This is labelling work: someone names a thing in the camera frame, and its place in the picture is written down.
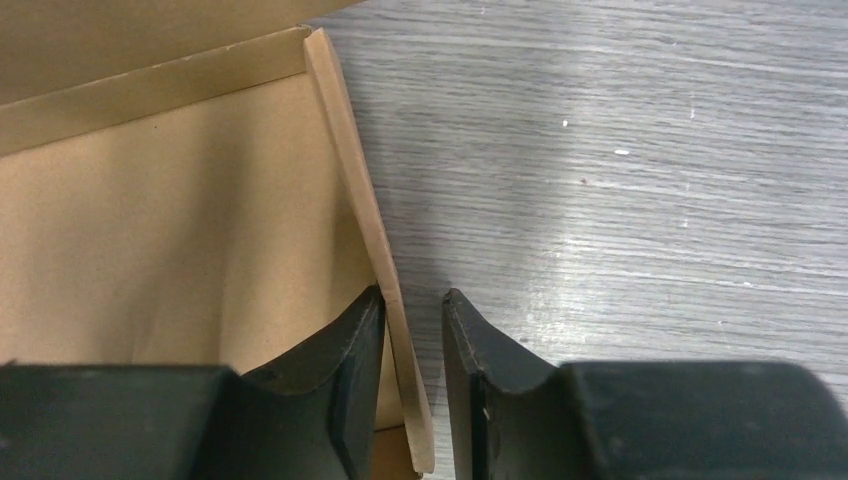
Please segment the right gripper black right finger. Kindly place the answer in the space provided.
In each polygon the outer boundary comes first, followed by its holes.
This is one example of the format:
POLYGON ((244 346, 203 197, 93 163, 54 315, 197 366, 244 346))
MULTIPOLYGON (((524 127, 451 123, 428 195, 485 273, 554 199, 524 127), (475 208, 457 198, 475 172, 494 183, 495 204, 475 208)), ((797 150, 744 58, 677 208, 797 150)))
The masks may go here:
POLYGON ((552 365, 459 290, 442 302, 459 479, 843 479, 847 419, 786 362, 552 365))

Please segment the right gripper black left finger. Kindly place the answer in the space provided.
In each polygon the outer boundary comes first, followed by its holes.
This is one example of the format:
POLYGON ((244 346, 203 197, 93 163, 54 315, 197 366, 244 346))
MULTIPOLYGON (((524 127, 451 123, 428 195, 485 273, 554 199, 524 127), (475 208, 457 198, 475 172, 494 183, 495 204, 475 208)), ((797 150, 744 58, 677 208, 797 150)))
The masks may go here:
POLYGON ((7 364, 5 479, 364 479, 386 307, 366 288, 245 374, 225 366, 7 364))

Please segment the brown cardboard box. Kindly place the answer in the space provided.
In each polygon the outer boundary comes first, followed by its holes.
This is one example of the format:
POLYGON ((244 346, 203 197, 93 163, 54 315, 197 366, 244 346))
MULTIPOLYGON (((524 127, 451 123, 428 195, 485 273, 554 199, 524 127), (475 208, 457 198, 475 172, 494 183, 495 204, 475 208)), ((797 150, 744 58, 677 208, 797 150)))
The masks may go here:
POLYGON ((369 475, 432 416, 340 62, 340 1, 1 5, 1 369, 245 374, 385 302, 369 475))

